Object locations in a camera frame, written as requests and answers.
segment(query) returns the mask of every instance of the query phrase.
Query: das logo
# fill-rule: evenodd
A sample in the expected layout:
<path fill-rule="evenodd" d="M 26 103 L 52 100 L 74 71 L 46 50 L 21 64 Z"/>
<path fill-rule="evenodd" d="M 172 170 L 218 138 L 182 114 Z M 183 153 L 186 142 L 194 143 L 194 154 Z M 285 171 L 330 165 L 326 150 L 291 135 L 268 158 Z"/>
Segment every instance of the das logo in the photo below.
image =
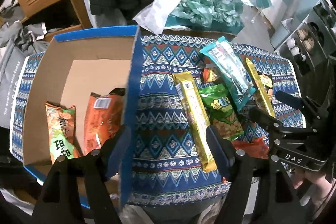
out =
<path fill-rule="evenodd" d="M 296 163 L 298 163 L 298 164 L 301 163 L 301 161 L 302 161 L 302 159 L 297 159 L 297 160 L 296 160 L 295 157 L 291 157 L 291 155 L 289 155 L 289 154 L 286 155 L 285 159 L 286 159 L 286 160 L 289 160 L 289 159 L 290 159 L 290 161 L 296 162 Z"/>

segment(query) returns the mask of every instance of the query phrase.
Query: cardboard box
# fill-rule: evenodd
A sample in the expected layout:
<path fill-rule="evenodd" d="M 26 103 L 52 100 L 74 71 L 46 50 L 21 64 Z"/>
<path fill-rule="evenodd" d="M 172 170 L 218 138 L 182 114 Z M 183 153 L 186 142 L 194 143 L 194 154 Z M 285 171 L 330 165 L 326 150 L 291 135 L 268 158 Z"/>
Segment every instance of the cardboard box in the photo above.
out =
<path fill-rule="evenodd" d="M 91 92 L 108 94 L 126 88 L 123 123 L 135 129 L 135 112 L 143 62 L 137 26 L 86 29 L 56 35 L 40 61 L 24 112 L 23 163 L 42 182 L 51 168 L 45 103 L 76 106 L 75 137 L 83 150 L 84 117 Z M 121 179 L 106 183 L 110 194 L 121 195 L 123 206 L 131 191 L 132 145 L 121 164 Z M 81 203 L 88 206 L 83 181 Z"/>

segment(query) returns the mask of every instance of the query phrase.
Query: green plastic bag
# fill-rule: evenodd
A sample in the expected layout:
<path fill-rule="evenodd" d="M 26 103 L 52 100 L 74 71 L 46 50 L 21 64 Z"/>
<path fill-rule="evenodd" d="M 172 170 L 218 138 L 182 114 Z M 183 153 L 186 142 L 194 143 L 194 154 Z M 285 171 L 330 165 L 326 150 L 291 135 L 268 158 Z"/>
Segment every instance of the green plastic bag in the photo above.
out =
<path fill-rule="evenodd" d="M 198 91 L 204 106 L 209 110 L 210 123 L 216 126 L 224 139 L 232 141 L 244 134 L 229 101 L 229 91 L 223 84 L 208 86 Z"/>
<path fill-rule="evenodd" d="M 223 29 L 243 27 L 240 14 L 243 6 L 240 2 L 228 0 L 181 0 L 170 13 L 180 19 L 189 20 L 191 27 L 210 28 L 214 22 L 221 23 Z"/>

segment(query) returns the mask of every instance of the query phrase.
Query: gold wrapper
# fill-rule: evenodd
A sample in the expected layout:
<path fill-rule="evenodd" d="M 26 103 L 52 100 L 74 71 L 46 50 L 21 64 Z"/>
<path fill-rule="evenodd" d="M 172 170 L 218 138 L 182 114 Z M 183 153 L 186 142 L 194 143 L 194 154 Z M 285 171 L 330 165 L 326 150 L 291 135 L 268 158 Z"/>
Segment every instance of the gold wrapper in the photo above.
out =
<path fill-rule="evenodd" d="M 253 78 L 253 81 L 258 89 L 258 92 L 254 94 L 254 97 L 256 98 L 256 103 L 262 110 L 266 111 L 269 115 L 275 118 L 272 104 L 269 100 L 264 85 L 261 82 L 258 72 L 256 71 L 253 63 L 248 58 L 246 58 L 245 63 L 246 63 L 246 69 Z"/>
<path fill-rule="evenodd" d="M 187 114 L 202 169 L 206 173 L 216 170 L 215 160 L 205 138 L 206 129 L 210 122 L 194 79 L 190 71 L 175 73 L 173 77 L 177 93 Z"/>

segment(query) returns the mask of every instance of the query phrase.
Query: peanut bag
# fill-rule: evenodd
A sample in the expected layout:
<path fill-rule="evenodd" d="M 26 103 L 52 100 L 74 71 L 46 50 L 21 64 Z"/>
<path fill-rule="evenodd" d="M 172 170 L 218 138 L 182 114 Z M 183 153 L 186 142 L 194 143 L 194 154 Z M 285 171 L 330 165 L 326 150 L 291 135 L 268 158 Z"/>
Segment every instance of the peanut bag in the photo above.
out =
<path fill-rule="evenodd" d="M 216 126 L 224 139 L 232 141 L 244 134 L 229 101 L 229 91 L 223 84 L 208 86 L 198 91 L 204 106 L 209 110 L 210 123 Z"/>

